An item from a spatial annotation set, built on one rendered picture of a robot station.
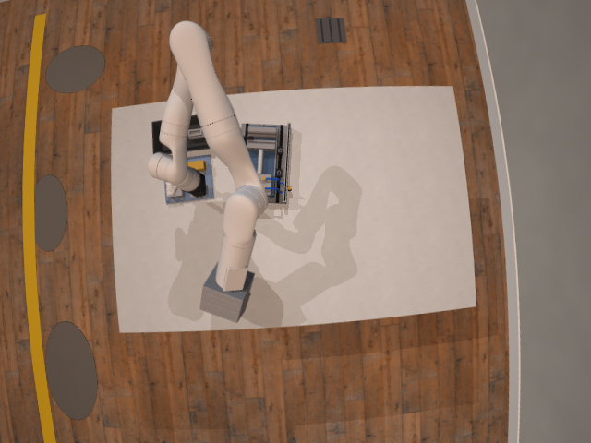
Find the yellow rectangular block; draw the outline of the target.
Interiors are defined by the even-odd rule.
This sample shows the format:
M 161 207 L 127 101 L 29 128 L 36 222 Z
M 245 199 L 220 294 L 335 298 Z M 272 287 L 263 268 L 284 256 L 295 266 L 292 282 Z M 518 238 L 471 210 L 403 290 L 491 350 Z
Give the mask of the yellow rectangular block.
M 199 172 L 200 171 L 207 171 L 206 170 L 206 162 L 204 160 L 188 162 L 188 166 L 197 169 Z

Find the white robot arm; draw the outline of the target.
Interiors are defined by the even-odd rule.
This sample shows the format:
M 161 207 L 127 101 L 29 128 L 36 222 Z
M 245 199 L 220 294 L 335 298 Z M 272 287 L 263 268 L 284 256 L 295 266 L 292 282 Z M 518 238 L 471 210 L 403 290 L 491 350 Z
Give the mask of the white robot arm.
M 180 188 L 193 183 L 194 172 L 187 163 L 187 134 L 194 106 L 210 149 L 227 166 L 236 187 L 224 207 L 223 241 L 215 280 L 224 291 L 243 290 L 257 236 L 255 224 L 267 209 L 268 196 L 250 158 L 234 108 L 217 78 L 211 60 L 211 38 L 206 33 L 191 21 L 177 23 L 170 33 L 170 48 L 178 65 L 163 111 L 159 140 L 174 157 L 154 153 L 147 168 L 152 177 Z

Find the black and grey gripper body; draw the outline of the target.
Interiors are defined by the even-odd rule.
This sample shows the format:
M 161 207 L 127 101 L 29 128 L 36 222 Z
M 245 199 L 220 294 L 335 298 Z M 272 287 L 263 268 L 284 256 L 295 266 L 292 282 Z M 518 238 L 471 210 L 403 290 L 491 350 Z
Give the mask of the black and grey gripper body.
M 166 193 L 168 196 L 174 196 L 178 188 L 180 188 L 184 192 L 190 192 L 190 194 L 195 197 L 201 197 L 206 195 L 205 176 L 203 174 L 200 174 L 198 170 L 196 171 L 195 168 L 190 168 L 194 172 L 193 183 L 188 187 L 180 188 L 172 185 L 171 183 L 166 182 Z

